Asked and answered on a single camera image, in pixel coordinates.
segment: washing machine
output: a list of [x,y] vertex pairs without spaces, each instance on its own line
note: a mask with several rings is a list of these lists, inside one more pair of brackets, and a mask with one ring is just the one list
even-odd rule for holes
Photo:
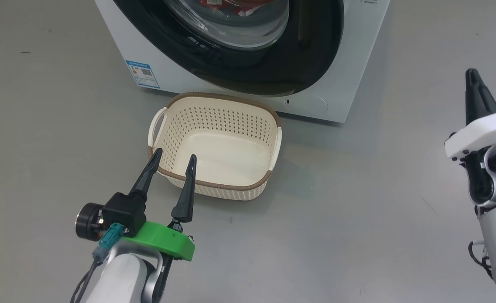
[[137,85],[345,122],[390,0],[96,0]]

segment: teal connector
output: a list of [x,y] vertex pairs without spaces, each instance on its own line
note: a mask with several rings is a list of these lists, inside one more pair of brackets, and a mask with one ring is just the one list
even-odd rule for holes
[[119,242],[123,234],[125,234],[125,228],[121,224],[113,223],[110,225],[108,231],[98,241],[98,247],[93,251],[93,258],[98,258],[99,262],[104,262],[109,250]]

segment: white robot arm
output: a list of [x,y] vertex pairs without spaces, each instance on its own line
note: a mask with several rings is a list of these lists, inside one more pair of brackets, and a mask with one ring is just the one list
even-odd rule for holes
[[487,255],[479,261],[496,284],[496,102],[475,69],[466,72],[466,126],[445,142],[446,156],[467,170]]
[[[93,271],[102,262],[106,267],[87,303],[159,303],[173,261],[192,260],[194,240],[183,234],[181,223],[192,221],[197,159],[195,155],[190,157],[181,196],[171,211],[173,219],[163,226],[147,221],[144,213],[150,181],[161,156],[159,148],[129,194],[117,192],[105,205],[88,203],[81,209],[75,222],[76,234],[99,245],[71,303],[81,301]],[[142,256],[156,259],[156,264]]]

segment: gray floor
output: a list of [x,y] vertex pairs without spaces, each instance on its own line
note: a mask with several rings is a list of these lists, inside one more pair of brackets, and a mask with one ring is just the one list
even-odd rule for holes
[[[496,98],[496,0],[395,0],[346,123],[283,119],[260,198],[197,197],[163,302],[496,301],[443,148],[468,67]],[[129,190],[167,99],[133,83],[94,2],[0,0],[0,303],[69,301],[95,245],[75,215]],[[178,195],[156,178],[148,218]]]

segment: plastic basket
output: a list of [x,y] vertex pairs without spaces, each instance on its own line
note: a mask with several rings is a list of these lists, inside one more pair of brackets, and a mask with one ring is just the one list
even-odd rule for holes
[[158,172],[179,188],[195,154],[196,193],[246,201],[267,186],[281,135],[280,119],[267,106],[233,96],[186,93],[152,119],[148,153],[151,157],[163,149]]

